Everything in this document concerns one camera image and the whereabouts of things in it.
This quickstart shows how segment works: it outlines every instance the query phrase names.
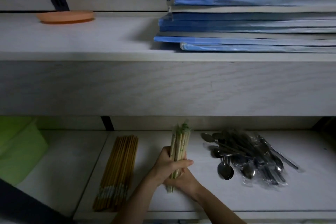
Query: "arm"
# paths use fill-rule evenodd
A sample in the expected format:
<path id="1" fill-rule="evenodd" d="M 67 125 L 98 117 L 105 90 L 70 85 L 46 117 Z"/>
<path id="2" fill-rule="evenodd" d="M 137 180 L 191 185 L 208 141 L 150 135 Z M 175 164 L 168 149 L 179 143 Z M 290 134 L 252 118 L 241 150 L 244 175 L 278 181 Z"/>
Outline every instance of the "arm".
<path id="1" fill-rule="evenodd" d="M 172 161 L 169 151 L 170 146 L 162 149 L 152 169 L 137 186 L 111 224 L 142 224 L 156 188 L 175 170 L 193 164 L 192 160 Z"/>
<path id="2" fill-rule="evenodd" d="M 166 179 L 164 184 L 179 188 L 199 203 L 212 224 L 246 224 L 215 195 L 203 187 L 187 168 L 178 179 Z"/>

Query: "forearm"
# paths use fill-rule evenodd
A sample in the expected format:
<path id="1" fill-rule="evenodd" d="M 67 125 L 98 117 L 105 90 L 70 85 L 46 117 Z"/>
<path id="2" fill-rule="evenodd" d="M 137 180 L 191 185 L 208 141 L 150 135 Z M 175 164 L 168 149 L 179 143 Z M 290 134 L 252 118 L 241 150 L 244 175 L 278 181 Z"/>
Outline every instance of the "forearm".
<path id="1" fill-rule="evenodd" d="M 194 199 L 204 209 L 212 224 L 246 224 L 203 186 L 197 191 Z"/>
<path id="2" fill-rule="evenodd" d="M 145 177 L 111 224 L 141 224 L 156 188 L 155 182 Z"/>

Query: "stack of blue folders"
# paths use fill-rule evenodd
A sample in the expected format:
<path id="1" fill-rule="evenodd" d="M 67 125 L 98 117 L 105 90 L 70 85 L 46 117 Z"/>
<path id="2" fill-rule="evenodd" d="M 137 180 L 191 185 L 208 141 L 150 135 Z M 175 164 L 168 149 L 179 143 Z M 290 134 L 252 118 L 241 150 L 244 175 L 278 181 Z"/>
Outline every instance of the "stack of blue folders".
<path id="1" fill-rule="evenodd" d="M 186 51 L 336 53 L 336 0 L 167 0 L 158 42 Z"/>

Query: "bundle of chopsticks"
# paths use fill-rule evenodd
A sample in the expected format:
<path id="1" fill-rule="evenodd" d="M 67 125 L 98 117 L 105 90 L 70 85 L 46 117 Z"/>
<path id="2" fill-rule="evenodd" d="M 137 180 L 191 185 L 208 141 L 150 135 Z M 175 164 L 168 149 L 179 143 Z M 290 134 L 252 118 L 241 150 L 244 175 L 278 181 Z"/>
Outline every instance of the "bundle of chopsticks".
<path id="1" fill-rule="evenodd" d="M 181 126 L 176 125 L 173 130 L 171 145 L 170 145 L 170 159 L 174 161 L 179 161 L 184 158 L 187 146 L 189 143 L 191 128 L 184 122 Z M 181 174 L 180 170 L 174 171 L 170 178 L 176 179 Z M 171 193 L 174 191 L 174 187 L 168 186 L 167 192 Z"/>
<path id="2" fill-rule="evenodd" d="M 138 137 L 117 137 L 101 179 L 99 191 L 93 204 L 95 212 L 117 212 L 125 203 L 132 183 Z"/>

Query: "orange lid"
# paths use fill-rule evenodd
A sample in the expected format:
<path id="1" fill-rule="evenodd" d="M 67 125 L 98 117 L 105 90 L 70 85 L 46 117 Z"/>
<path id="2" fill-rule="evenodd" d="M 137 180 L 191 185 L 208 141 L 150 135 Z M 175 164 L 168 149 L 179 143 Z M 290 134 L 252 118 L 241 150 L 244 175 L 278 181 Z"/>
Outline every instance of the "orange lid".
<path id="1" fill-rule="evenodd" d="M 49 12 L 36 14 L 42 22 L 78 22 L 91 21 L 95 18 L 92 11 L 65 11 L 65 12 Z"/>

